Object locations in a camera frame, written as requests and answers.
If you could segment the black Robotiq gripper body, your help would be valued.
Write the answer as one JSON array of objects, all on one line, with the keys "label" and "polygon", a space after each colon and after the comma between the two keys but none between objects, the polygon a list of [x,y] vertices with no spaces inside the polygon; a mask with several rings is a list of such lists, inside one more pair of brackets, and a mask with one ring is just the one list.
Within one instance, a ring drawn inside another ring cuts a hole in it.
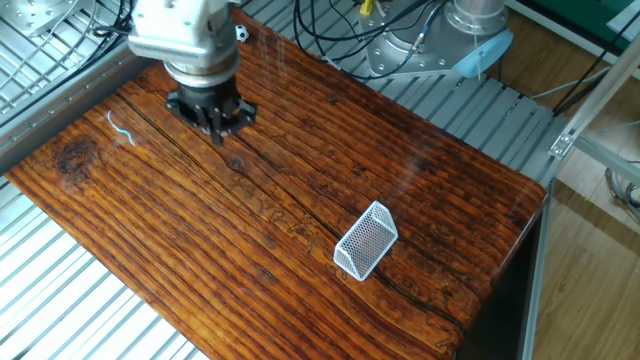
[{"label": "black Robotiq gripper body", "polygon": [[229,79],[210,87],[180,84],[176,91],[176,99],[185,102],[190,107],[199,105],[205,109],[213,120],[213,126],[215,126],[215,115],[233,111],[239,105],[240,95],[236,80]]}]

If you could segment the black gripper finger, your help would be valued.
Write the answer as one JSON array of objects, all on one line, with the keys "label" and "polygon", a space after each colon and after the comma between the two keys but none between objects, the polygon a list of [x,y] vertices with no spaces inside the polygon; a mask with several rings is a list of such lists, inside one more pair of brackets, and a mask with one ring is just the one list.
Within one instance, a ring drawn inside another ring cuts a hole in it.
[{"label": "black gripper finger", "polygon": [[231,112],[215,115],[215,144],[221,146],[223,141],[237,135],[246,127],[253,126],[257,115],[257,106],[253,103],[240,101]]},{"label": "black gripper finger", "polygon": [[188,126],[203,130],[210,137],[213,145],[219,145],[219,135],[215,132],[213,120],[205,109],[199,105],[190,107],[179,99],[168,99],[165,102],[165,107]]}]

